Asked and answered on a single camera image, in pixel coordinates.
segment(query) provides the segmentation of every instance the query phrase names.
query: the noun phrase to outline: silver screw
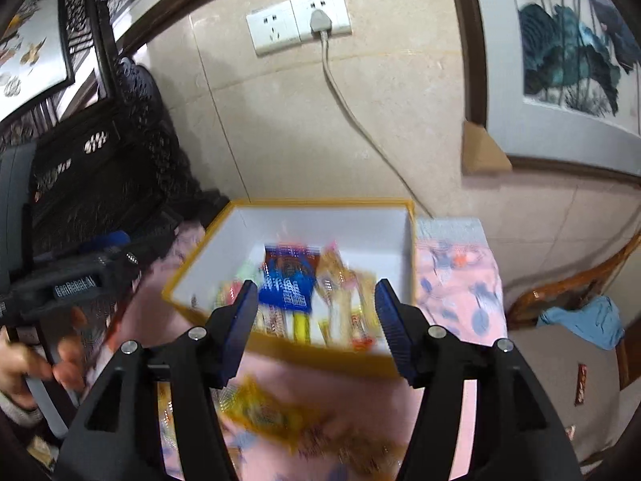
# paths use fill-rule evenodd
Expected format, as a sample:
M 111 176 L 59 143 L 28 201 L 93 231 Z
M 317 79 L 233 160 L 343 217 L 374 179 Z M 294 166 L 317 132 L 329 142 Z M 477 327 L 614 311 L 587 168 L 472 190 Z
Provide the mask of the silver screw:
M 133 340 L 127 340 L 123 345 L 121 345 L 121 351 L 126 355 L 130 355 L 135 352 L 136 349 L 138 349 L 138 344 Z
M 204 337 L 207 336 L 207 329 L 204 327 L 192 327 L 189 329 L 189 332 L 187 335 L 192 339 L 192 340 L 202 340 Z
M 436 339 L 441 339 L 445 338 L 447 335 L 447 331 L 445 330 L 444 327 L 441 326 L 430 326 L 429 329 L 427 330 L 428 335 L 430 335 L 432 338 Z
M 509 338 L 501 338 L 498 342 L 496 342 L 496 346 L 504 353 L 509 353 L 512 349 L 514 349 L 514 344 Z

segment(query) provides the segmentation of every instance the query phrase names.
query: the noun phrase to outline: hand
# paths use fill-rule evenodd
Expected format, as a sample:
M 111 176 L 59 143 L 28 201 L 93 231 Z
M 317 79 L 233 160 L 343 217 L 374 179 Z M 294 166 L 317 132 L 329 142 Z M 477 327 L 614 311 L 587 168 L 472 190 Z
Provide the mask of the hand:
M 81 310 L 71 311 L 74 328 L 82 327 L 87 319 Z M 10 343 L 6 328 L 0 331 L 0 391 L 16 405 L 25 410 L 37 407 L 29 388 L 24 382 L 26 374 L 41 380 L 55 378 L 65 388 L 80 391 L 85 387 L 84 351 L 80 336 L 70 335 L 58 344 L 60 363 L 51 366 L 47 360 L 28 346 L 19 342 Z

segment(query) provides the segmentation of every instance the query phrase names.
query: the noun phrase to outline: sleeve cuff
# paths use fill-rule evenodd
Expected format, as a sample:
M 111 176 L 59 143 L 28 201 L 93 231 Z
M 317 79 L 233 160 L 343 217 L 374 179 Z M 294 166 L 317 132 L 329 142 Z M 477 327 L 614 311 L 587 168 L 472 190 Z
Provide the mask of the sleeve cuff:
M 33 428 L 42 421 L 39 408 L 24 410 L 11 401 L 3 392 L 0 392 L 0 409 L 15 424 L 24 428 Z

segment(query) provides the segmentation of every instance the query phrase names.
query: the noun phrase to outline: white wall socket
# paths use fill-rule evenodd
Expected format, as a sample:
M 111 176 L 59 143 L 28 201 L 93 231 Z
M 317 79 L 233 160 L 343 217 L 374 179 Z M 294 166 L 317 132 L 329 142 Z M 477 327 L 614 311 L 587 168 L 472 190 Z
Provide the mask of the white wall socket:
M 259 56 L 300 43 L 296 18 L 289 1 L 248 14 L 247 24 Z
M 312 19 L 312 12 L 316 9 L 322 9 L 329 16 L 331 20 L 331 33 L 336 34 L 351 34 L 352 26 L 349 23 L 349 14 L 347 13 L 347 6 L 345 0 L 289 0 L 294 9 L 294 16 L 296 17 L 296 25 L 301 41 L 312 41 L 314 35 L 312 34 L 312 27 L 310 27 L 310 20 Z

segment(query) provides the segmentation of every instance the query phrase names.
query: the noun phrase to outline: gray cushion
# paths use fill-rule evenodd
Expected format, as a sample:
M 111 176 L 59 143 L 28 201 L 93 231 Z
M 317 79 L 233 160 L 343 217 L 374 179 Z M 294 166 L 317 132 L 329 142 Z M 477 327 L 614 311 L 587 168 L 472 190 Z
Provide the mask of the gray cushion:
M 603 449 L 619 406 L 616 352 L 604 351 L 559 325 L 512 331 L 510 338 L 543 385 L 563 425 L 576 425 L 572 444 L 578 460 Z M 585 402 L 574 406 L 578 364 L 587 366 Z

